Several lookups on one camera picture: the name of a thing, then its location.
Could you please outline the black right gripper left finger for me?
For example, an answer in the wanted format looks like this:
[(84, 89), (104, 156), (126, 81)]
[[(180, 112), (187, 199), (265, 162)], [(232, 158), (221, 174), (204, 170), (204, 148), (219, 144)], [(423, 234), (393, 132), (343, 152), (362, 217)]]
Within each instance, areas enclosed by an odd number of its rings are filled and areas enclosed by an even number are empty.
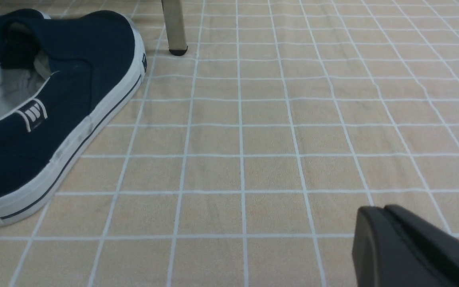
[(357, 210), (352, 259), (359, 287), (454, 287), (419, 262), (384, 207)]

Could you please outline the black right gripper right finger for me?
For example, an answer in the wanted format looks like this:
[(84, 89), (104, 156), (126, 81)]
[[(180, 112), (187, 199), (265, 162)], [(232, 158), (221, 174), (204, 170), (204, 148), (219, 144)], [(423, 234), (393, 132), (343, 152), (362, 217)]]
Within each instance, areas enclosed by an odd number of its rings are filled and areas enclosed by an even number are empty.
[(402, 206), (386, 205), (384, 211), (419, 262), (444, 282), (459, 287), (459, 239)]

